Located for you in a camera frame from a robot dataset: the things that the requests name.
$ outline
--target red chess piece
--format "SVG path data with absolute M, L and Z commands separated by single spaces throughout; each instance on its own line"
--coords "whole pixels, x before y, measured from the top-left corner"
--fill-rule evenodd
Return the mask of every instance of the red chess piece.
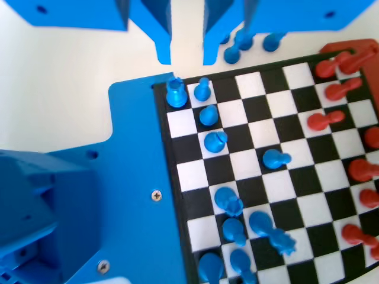
M 379 148 L 379 127 L 373 126 L 365 132 L 365 142 L 371 148 Z
M 342 111 L 332 111 L 327 115 L 316 113 L 308 117 L 307 124 L 310 129 L 321 131 L 324 130 L 330 123 L 339 122 L 344 119 L 345 114 Z
M 366 207 L 375 208 L 379 206 L 379 193 L 371 189 L 364 189 L 359 194 L 359 200 Z
M 336 68 L 345 60 L 350 58 L 348 51 L 343 51 L 333 60 L 324 60 L 317 64 L 316 75 L 320 78 L 329 78 L 336 73 Z
M 350 55 L 349 58 L 344 60 L 339 65 L 339 70 L 341 70 L 341 72 L 344 74 L 353 74 L 355 72 L 358 72 L 359 69 L 363 67 L 363 65 L 371 58 L 373 58 L 378 52 L 379 49 L 375 46 L 372 46 L 362 53 Z
M 356 159 L 349 165 L 349 174 L 359 182 L 367 182 L 379 175 L 379 165 L 371 164 L 365 159 Z
M 346 97 L 348 91 L 362 86 L 361 78 L 352 78 L 343 84 L 331 84 L 325 89 L 325 96 L 331 101 L 338 101 Z

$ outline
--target screw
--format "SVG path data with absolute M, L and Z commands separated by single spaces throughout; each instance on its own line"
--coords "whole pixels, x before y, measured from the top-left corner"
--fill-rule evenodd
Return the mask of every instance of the screw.
M 162 193 L 159 190 L 155 190 L 152 193 L 152 200 L 158 202 L 162 199 Z
M 97 271 L 104 275 L 106 274 L 111 268 L 111 264 L 108 260 L 101 260 L 99 264 L 97 265 Z

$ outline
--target white table surface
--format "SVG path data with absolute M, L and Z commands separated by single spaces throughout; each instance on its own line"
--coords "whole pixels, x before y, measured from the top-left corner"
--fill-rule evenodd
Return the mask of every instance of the white table surface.
M 0 149 L 54 151 L 106 140 L 112 133 L 108 88 L 165 72 L 188 78 L 317 53 L 325 44 L 379 41 L 379 2 L 339 32 L 294 33 L 275 53 L 257 35 L 240 62 L 203 66 L 204 0 L 172 0 L 170 66 L 133 22 L 117 31 L 34 28 L 0 0 Z M 379 268 L 351 282 L 378 283 Z

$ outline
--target white square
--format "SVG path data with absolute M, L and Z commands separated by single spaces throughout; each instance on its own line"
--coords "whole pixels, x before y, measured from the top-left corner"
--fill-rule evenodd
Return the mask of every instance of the white square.
M 192 109 L 167 113 L 171 138 L 194 134 L 197 132 Z
M 251 214 L 255 211 L 262 211 L 262 212 L 267 213 L 271 217 L 272 224 L 275 226 L 274 217 L 272 216 L 271 207 L 269 204 L 263 204 L 263 205 L 258 205 L 258 206 L 242 209 L 243 218 L 245 219 L 246 229 L 248 231 L 248 236 L 250 240 L 260 237 L 259 235 L 254 233 L 254 231 L 251 229 L 251 226 L 249 224 L 249 218 Z
M 317 96 L 321 102 L 323 108 L 335 107 L 337 105 L 347 104 L 346 98 L 339 99 L 338 101 L 330 101 L 326 98 L 325 89 L 332 84 L 340 84 L 339 81 L 331 81 L 326 83 L 317 84 L 314 87 L 316 88 Z
M 332 222 L 332 214 L 324 193 L 299 197 L 297 203 L 306 227 Z
M 287 168 L 296 169 L 314 164 L 312 154 L 306 139 L 293 140 L 281 143 L 283 153 L 290 154 L 292 161 L 287 164 Z
M 356 128 L 332 133 L 332 137 L 341 159 L 365 153 L 361 137 Z
M 273 119 L 249 123 L 249 129 L 256 149 L 279 144 L 279 137 Z
M 203 160 L 177 164 L 178 176 L 182 192 L 208 186 L 207 173 Z
M 303 129 L 303 133 L 304 133 L 305 137 L 310 138 L 310 137 L 316 137 L 316 136 L 321 136 L 321 135 L 331 133 L 329 126 L 327 126 L 324 130 L 321 130 L 321 131 L 315 131 L 315 130 L 312 130 L 311 128 L 309 128 L 308 118 L 312 114 L 325 114 L 325 112 L 322 108 L 320 108 L 320 109 L 314 109 L 312 111 L 305 111 L 305 112 L 301 112 L 301 113 L 297 114 L 297 116 L 300 120 L 301 128 Z
M 250 261 L 251 261 L 250 270 L 253 272 L 256 271 L 255 259 L 254 259 L 253 251 L 251 249 L 251 244 L 249 241 L 246 242 L 246 245 L 244 247 L 238 247 L 236 243 L 224 244 L 221 246 L 221 251 L 223 252 L 225 270 L 226 270 L 226 275 L 228 278 L 232 278 L 232 277 L 236 277 L 240 275 L 239 273 L 235 272 L 235 270 L 232 268 L 232 265 L 230 264 L 230 255 L 232 254 L 232 252 L 234 252 L 237 249 L 243 250 L 249 256 Z
M 359 185 L 354 185 L 350 187 L 351 195 L 353 196 L 355 209 L 358 214 L 362 214 L 362 213 L 373 210 L 373 208 L 364 206 L 362 202 L 359 200 L 359 195 L 361 194 L 361 191 L 363 191 L 364 189 L 371 189 L 371 190 L 376 191 L 374 182 L 371 181 L 371 182 L 360 183 Z
M 252 178 L 262 174 L 255 149 L 232 153 L 230 154 L 230 161 L 236 180 Z
M 222 102 L 217 107 L 219 108 L 221 123 L 224 128 L 248 123 L 241 99 Z
M 287 268 L 285 266 L 277 266 L 270 269 L 258 271 L 259 284 L 291 284 Z
M 267 198 L 270 203 L 295 198 L 295 190 L 287 170 L 262 176 Z
M 297 89 L 314 85 L 312 73 L 308 63 L 283 67 L 285 77 L 287 78 L 290 89 Z
M 291 253 L 290 256 L 283 254 L 284 262 L 288 264 L 304 262 L 313 258 L 312 247 L 310 246 L 307 230 L 300 228 L 288 231 L 291 238 L 296 241 L 296 251 Z
M 243 74 L 235 78 L 241 98 L 246 99 L 266 94 L 259 72 Z
M 363 127 L 378 123 L 374 108 L 369 99 L 349 104 L 351 116 L 356 127 Z
M 297 112 L 294 98 L 290 90 L 269 93 L 267 96 L 268 105 L 272 117 L 284 117 Z
M 221 245 L 219 229 L 214 215 L 187 222 L 192 251 L 205 250 Z
M 349 186 L 349 180 L 341 160 L 316 164 L 315 168 L 323 191 L 335 191 Z
M 345 278 L 345 270 L 340 251 L 316 257 L 314 265 L 319 278 L 319 284 L 334 283 Z
M 359 221 L 359 218 L 356 215 L 333 222 L 334 232 L 336 233 L 337 242 L 340 250 L 344 250 L 354 246 L 353 244 L 349 244 L 342 237 L 342 229 L 347 224 L 357 225 L 359 228 L 361 228 L 361 222 Z
M 209 187 L 209 192 L 211 194 L 211 199 L 212 199 L 212 206 L 213 206 L 213 211 L 216 215 L 225 213 L 225 210 L 221 209 L 220 207 L 217 206 L 217 204 L 214 201 L 214 195 L 216 194 L 216 191 L 222 187 L 228 187 L 232 189 L 235 194 L 239 197 L 238 193 L 238 188 L 237 188 L 237 183 L 236 182 L 226 182 L 226 183 L 221 183 L 219 185 L 212 185 Z
M 223 156 L 223 155 L 226 155 L 226 154 L 229 153 L 229 149 L 227 148 L 227 143 L 225 144 L 224 149 L 222 149 L 218 153 L 209 152 L 207 150 L 207 148 L 205 147 L 204 140 L 205 140 L 205 137 L 207 136 L 207 134 L 211 133 L 211 132 L 218 132 L 218 131 L 224 131 L 224 129 L 220 128 L 220 129 L 216 129 L 216 130 L 199 132 L 197 134 L 197 137 L 199 138 L 199 142 L 200 142 L 201 154 L 203 155 L 204 159 L 213 158 L 213 157 L 219 157 L 219 156 Z
M 188 96 L 190 98 L 192 108 L 204 107 L 206 105 L 215 105 L 217 103 L 217 101 L 216 101 L 216 96 L 214 95 L 214 89 L 213 89 L 212 81 L 209 81 L 209 88 L 211 90 L 211 95 L 208 98 L 208 100 L 206 100 L 204 102 L 199 101 L 195 97 L 195 88 L 197 85 L 199 85 L 199 84 L 195 83 L 195 84 L 187 85 Z

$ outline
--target chessboard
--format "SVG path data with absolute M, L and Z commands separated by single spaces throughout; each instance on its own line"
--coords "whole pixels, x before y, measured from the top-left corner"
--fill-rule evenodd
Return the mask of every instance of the chessboard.
M 166 103 L 166 86 L 153 86 L 165 145 L 172 193 L 181 233 L 188 283 L 203 283 L 197 274 L 200 257 L 208 252 L 224 261 L 221 284 L 242 283 L 230 265 L 237 248 L 222 236 L 228 216 L 217 207 L 214 194 L 232 188 L 244 204 L 239 217 L 248 237 L 242 248 L 260 284 L 346 283 L 378 266 L 367 246 L 348 244 L 341 235 L 346 224 L 379 236 L 379 211 L 361 205 L 359 192 L 376 189 L 379 181 L 359 183 L 349 177 L 353 159 L 379 163 L 379 151 L 363 139 L 378 125 L 370 88 L 362 72 L 318 78 L 314 69 L 336 53 L 317 54 L 263 66 L 207 75 L 211 97 L 200 102 L 194 88 L 200 77 L 185 79 L 189 94 L 182 108 Z M 327 86 L 360 76 L 363 85 L 339 101 L 326 99 Z M 205 127 L 199 113 L 215 105 L 220 118 Z M 312 131 L 307 118 L 316 112 L 341 110 L 342 122 Z M 204 147 L 210 131 L 224 131 L 227 146 L 219 153 Z M 292 162 L 276 170 L 262 164 L 268 149 L 289 153 Z M 267 238 L 258 237 L 248 218 L 268 213 L 277 228 L 296 240 L 296 252 L 280 256 Z

